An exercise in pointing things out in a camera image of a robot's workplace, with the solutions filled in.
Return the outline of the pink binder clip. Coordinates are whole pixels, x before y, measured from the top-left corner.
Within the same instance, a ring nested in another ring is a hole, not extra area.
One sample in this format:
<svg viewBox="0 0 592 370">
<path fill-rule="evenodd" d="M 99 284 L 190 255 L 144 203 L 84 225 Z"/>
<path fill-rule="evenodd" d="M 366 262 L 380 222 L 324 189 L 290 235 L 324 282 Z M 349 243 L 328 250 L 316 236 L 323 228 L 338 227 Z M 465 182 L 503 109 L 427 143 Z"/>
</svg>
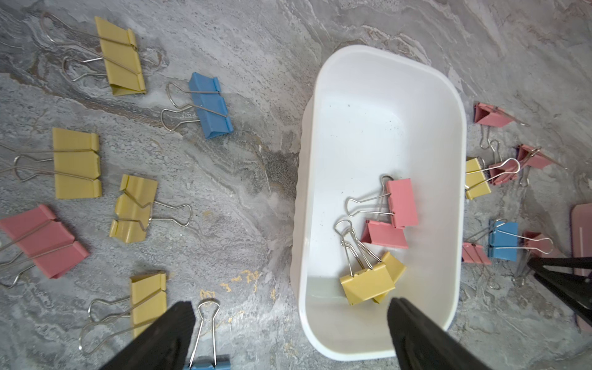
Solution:
<svg viewBox="0 0 592 370">
<path fill-rule="evenodd" d="M 409 248 L 403 228 L 396 228 L 392 224 L 376 220 L 367 220 L 365 222 L 361 242 L 385 248 Z"/>
<path fill-rule="evenodd" d="M 491 260 L 488 259 L 487 250 L 484 246 L 474 243 L 462 244 L 462 261 L 477 265 L 492 265 Z"/>
<path fill-rule="evenodd" d="M 1 269 L 25 265 L 11 282 L 1 283 L 4 289 L 14 288 L 21 276 L 32 268 L 38 268 L 49 279 L 61 278 L 90 256 L 53 211 L 43 204 L 1 219 L 1 231 L 10 239 L 1 250 L 14 245 L 19 249 L 15 257 L 1 263 Z"/>
</svg>

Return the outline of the blue binder clip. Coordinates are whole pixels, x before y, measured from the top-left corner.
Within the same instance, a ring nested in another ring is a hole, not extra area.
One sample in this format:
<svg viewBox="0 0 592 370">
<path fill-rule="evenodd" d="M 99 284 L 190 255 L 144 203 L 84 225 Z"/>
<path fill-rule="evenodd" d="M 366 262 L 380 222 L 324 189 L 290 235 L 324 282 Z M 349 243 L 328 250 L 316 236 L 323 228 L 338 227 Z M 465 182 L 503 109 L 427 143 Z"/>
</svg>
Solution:
<svg viewBox="0 0 592 370">
<path fill-rule="evenodd" d="M 182 93 L 189 94 L 192 102 L 179 106 L 174 102 L 171 88 L 174 87 Z M 160 112 L 160 123 L 169 132 L 188 123 L 200 123 L 206 139 L 213 139 L 234 131 L 231 123 L 228 106 L 221 95 L 221 86 L 217 77 L 207 77 L 193 72 L 188 81 L 188 88 L 183 88 L 177 83 L 169 82 L 166 85 L 166 95 L 175 109 L 162 109 Z M 176 126 L 169 127 L 164 121 L 165 113 L 179 114 L 188 110 L 195 110 L 197 119 L 180 121 Z"/>
<path fill-rule="evenodd" d="M 538 257 L 556 255 L 556 248 L 551 238 L 542 233 L 519 232 L 519 225 L 506 219 L 491 220 L 488 225 L 470 237 L 464 243 L 484 246 L 488 259 L 517 261 L 518 251 L 525 251 Z"/>
</svg>

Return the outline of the yellow binder clip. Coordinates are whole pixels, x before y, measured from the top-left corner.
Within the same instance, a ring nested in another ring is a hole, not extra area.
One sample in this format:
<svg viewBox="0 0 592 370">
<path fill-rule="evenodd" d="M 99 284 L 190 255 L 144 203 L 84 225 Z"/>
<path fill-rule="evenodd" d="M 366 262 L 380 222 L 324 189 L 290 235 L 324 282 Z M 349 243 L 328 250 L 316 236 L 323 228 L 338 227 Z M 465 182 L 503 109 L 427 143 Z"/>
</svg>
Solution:
<svg viewBox="0 0 592 370">
<path fill-rule="evenodd" d="M 482 166 L 478 158 L 468 160 L 466 163 L 465 196 L 468 200 L 490 194 L 491 179 L 488 167 Z"/>
<path fill-rule="evenodd" d="M 103 196 L 98 134 L 54 127 L 50 150 L 19 150 L 6 143 L 1 148 L 15 155 L 4 171 L 12 172 L 22 183 L 39 176 L 52 177 L 59 200 Z"/>
</svg>

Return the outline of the pink binder clip in box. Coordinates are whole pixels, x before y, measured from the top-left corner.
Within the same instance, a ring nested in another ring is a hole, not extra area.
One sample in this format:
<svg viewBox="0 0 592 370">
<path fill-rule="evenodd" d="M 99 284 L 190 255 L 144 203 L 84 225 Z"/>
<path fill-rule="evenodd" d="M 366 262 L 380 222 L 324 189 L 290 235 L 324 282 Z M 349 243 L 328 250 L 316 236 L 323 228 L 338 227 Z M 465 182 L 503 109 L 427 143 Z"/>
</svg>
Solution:
<svg viewBox="0 0 592 370">
<path fill-rule="evenodd" d="M 392 224 L 376 220 L 367 220 L 365 222 L 361 242 L 385 248 L 409 248 L 403 228 L 396 228 Z"/>
</svg>

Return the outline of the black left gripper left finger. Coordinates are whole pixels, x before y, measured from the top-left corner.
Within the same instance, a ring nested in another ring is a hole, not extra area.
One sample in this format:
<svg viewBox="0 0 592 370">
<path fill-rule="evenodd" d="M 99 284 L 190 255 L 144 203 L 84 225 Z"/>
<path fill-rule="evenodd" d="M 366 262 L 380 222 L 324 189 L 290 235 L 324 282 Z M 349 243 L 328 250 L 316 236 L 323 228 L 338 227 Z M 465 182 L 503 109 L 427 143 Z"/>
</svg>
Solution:
<svg viewBox="0 0 592 370">
<path fill-rule="evenodd" d="M 177 302 L 103 368 L 182 370 L 195 322 L 192 303 Z"/>
</svg>

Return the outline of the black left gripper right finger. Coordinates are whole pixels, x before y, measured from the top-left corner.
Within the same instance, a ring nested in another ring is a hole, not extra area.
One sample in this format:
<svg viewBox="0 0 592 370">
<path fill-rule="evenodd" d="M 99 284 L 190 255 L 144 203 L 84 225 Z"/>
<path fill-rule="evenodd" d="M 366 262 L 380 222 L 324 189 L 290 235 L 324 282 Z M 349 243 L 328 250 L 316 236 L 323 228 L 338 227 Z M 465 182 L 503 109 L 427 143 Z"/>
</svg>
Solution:
<svg viewBox="0 0 592 370">
<path fill-rule="evenodd" d="M 488 369 L 405 298 L 391 300 L 387 320 L 401 369 Z"/>
</svg>

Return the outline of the pink plastic box lid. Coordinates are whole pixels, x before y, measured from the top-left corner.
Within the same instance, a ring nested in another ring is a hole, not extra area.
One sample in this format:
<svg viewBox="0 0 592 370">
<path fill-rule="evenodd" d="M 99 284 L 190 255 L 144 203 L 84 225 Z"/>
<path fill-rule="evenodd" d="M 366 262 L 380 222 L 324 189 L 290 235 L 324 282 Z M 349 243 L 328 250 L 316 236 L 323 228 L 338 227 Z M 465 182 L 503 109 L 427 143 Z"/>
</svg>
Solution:
<svg viewBox="0 0 592 370">
<path fill-rule="evenodd" d="M 578 204 L 571 211 L 571 245 L 573 257 L 591 256 L 592 204 Z"/>
</svg>

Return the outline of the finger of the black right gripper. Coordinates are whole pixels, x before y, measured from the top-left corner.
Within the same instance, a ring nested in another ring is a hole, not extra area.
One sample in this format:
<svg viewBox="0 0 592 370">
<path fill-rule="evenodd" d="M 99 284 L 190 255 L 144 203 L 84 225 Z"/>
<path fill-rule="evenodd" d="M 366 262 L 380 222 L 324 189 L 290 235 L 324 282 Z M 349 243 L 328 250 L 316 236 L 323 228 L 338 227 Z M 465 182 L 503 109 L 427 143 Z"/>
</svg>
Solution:
<svg viewBox="0 0 592 370">
<path fill-rule="evenodd" d="M 529 260 L 527 265 L 537 273 L 550 271 L 552 268 L 572 268 L 580 270 L 591 269 L 591 257 L 570 257 L 570 258 L 542 258 L 534 257 Z"/>
<path fill-rule="evenodd" d="M 589 277 L 551 271 L 535 279 L 591 326 L 591 280 Z"/>
</svg>

